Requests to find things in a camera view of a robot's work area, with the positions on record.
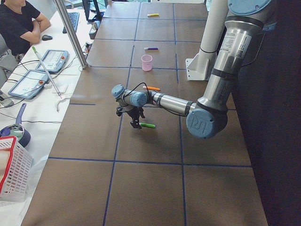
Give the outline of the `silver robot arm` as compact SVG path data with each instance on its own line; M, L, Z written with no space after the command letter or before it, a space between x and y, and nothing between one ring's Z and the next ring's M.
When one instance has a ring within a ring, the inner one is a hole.
M127 113L132 127L140 128L143 106L152 104L186 117L186 126L194 137L212 138L227 124L226 103L252 38L273 30L276 17L275 0L212 1L199 52L186 63L189 80L208 82L203 96L192 102L116 85L111 91L119 104L116 114Z

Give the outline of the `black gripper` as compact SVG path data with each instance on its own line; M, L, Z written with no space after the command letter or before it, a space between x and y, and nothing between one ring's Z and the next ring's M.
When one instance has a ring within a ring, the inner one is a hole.
M132 118L132 121L130 122L131 126L134 129L141 129L142 127L140 125L139 119L140 117L144 118L143 108L128 105L128 106L124 106L123 110Z

